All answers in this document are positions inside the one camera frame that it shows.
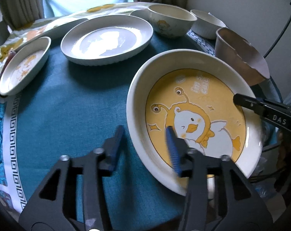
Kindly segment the yellow duck cartoon plate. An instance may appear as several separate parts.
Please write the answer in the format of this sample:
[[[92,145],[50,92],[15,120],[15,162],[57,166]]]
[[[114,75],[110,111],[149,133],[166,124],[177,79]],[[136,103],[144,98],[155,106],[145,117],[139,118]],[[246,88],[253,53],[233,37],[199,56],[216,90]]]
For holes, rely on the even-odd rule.
[[[203,155],[228,155],[245,176],[260,159],[263,139],[258,115],[233,103],[235,94],[254,96],[228,64],[192,49],[174,49],[147,60],[127,96],[127,125],[136,153],[166,188],[185,195],[188,181],[173,170],[165,130]]]

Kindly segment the duck with cap plate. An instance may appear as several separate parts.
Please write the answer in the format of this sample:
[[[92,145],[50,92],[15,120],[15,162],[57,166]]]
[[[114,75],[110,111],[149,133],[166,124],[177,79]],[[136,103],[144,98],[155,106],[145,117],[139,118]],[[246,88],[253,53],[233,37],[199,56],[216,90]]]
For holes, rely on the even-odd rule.
[[[0,79],[0,95],[20,93],[45,65],[51,46],[50,37],[41,37],[20,49],[10,60]]]

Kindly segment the plain white ribbed plate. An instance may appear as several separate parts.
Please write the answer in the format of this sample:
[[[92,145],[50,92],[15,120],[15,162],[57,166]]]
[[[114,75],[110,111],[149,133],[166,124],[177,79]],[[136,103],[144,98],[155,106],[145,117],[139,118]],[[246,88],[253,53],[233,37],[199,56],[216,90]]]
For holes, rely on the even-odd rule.
[[[60,48],[73,63],[102,66],[137,55],[149,45],[152,36],[152,25],[142,18],[108,15],[72,28],[63,37]]]

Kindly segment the brown chipped bowl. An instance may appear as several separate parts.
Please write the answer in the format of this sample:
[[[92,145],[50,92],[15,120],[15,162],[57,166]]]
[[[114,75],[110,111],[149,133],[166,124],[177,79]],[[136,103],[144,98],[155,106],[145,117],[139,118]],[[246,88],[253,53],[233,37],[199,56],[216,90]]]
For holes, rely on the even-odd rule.
[[[229,28],[216,31],[215,57],[230,65],[250,86],[270,78],[265,58],[245,38]]]

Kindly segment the teal patterned tablecloth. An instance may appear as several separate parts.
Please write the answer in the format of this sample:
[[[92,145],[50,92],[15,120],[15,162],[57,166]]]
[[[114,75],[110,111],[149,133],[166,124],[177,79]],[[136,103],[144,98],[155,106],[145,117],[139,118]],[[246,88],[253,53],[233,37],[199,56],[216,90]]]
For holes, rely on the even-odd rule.
[[[0,96],[0,200],[14,219],[60,155],[85,155],[126,125],[132,78],[152,56],[171,49],[201,47],[192,34],[177,39],[155,34],[136,56],[91,67],[68,61],[54,40],[46,64],[23,92]],[[131,143],[114,175],[104,179],[104,189],[118,229],[156,226],[183,209],[184,197],[148,172]]]

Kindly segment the small white ribbed bowl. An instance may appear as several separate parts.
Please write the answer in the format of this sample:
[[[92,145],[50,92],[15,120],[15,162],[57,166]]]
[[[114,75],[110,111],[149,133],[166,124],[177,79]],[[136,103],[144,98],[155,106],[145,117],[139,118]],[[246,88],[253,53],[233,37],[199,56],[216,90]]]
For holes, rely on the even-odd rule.
[[[223,21],[208,12],[196,9],[192,9],[190,12],[197,17],[191,30],[202,38],[214,40],[216,31],[220,28],[226,28]]]

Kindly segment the cream cartoon bowl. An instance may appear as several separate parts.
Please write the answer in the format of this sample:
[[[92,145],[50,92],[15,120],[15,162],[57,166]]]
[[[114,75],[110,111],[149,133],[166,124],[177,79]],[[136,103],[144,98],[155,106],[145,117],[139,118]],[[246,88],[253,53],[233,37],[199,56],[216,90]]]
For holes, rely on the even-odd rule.
[[[173,5],[152,4],[148,10],[153,30],[167,38],[185,36],[197,21],[191,12]]]

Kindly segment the floral quilt blanket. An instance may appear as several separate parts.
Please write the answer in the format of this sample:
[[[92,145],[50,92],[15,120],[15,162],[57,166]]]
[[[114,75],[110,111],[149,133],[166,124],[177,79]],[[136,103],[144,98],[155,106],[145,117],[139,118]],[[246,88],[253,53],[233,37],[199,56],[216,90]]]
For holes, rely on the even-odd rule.
[[[130,15],[135,10],[143,10],[150,5],[151,3],[146,2],[105,4],[80,10],[67,16],[38,19],[21,30],[14,30],[5,39],[5,42],[0,44],[0,74],[9,53],[20,50],[33,40],[40,37],[50,37],[52,40],[60,39],[77,24],[88,19],[106,15]]]

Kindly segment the left grey drape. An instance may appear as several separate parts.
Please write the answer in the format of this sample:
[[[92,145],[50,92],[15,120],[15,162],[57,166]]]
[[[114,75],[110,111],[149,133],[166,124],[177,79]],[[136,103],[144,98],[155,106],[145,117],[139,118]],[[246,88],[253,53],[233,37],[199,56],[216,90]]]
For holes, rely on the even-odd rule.
[[[44,18],[43,0],[0,0],[0,11],[13,30]]]

